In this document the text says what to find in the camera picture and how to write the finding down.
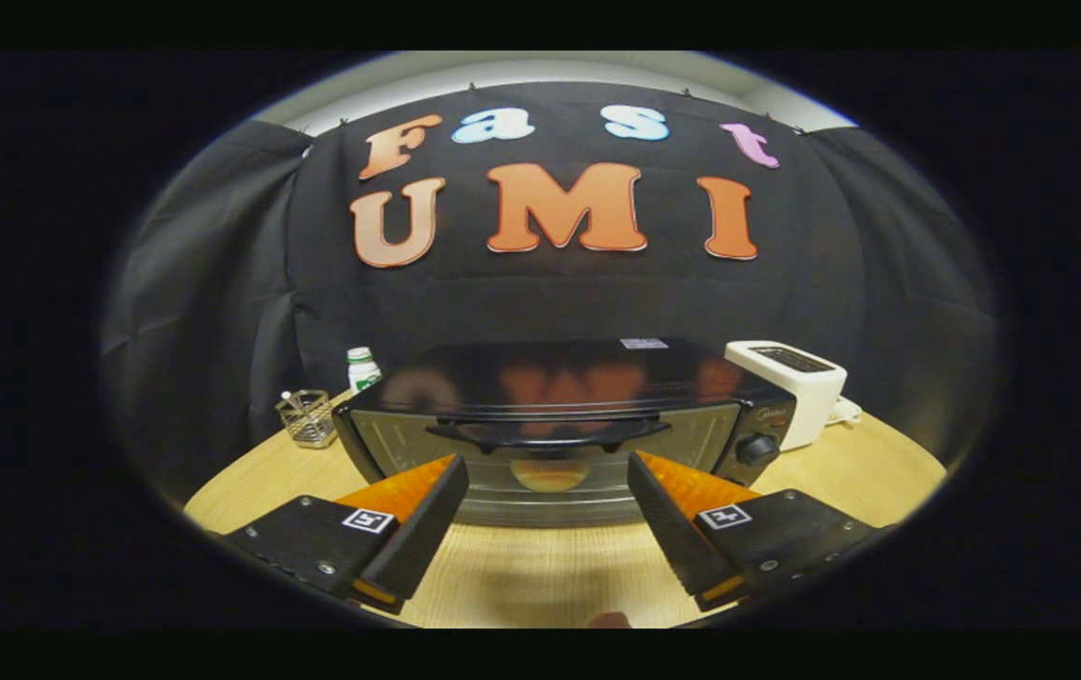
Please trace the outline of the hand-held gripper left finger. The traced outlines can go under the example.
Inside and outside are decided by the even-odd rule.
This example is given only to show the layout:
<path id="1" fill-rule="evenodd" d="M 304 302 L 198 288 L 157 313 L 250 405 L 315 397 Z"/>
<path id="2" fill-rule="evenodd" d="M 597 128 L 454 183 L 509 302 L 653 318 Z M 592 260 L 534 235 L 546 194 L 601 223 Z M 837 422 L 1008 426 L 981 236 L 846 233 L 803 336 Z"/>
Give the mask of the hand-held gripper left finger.
<path id="1" fill-rule="evenodd" d="M 461 453 L 341 499 L 301 495 L 224 538 L 330 597 L 400 614 L 419 589 L 468 490 Z"/>

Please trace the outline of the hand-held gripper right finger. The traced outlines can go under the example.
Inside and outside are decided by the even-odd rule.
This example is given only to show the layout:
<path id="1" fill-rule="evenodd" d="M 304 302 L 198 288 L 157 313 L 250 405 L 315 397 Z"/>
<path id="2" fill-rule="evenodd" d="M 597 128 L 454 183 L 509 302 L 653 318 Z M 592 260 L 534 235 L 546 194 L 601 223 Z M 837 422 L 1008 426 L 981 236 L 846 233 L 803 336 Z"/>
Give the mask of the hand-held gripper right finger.
<path id="1" fill-rule="evenodd" d="M 880 528 L 802 490 L 759 494 L 641 450 L 628 456 L 627 484 L 703 612 L 799 588 L 881 536 Z"/>

